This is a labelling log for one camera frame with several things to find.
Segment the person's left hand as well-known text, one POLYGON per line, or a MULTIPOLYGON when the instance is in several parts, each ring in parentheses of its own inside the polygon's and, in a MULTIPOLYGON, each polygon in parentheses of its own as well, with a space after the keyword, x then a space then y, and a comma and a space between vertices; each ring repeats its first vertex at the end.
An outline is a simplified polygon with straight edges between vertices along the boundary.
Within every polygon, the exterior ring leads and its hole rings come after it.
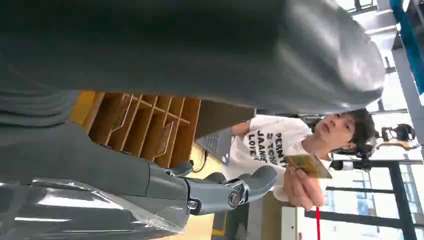
POLYGON ((292 205, 307 211, 313 207, 322 207, 325 203, 320 180, 309 177, 301 169, 286 169, 283 190, 292 205))

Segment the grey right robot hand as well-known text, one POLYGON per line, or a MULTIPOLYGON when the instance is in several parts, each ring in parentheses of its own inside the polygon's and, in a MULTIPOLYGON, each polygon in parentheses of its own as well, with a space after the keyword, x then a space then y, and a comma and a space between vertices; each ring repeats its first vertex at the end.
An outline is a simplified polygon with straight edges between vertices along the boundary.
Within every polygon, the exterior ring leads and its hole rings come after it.
POLYGON ((0 237, 148 240, 257 200, 270 166, 192 179, 92 142, 80 90, 329 114, 379 99, 385 67, 332 0, 3 0, 0 237))

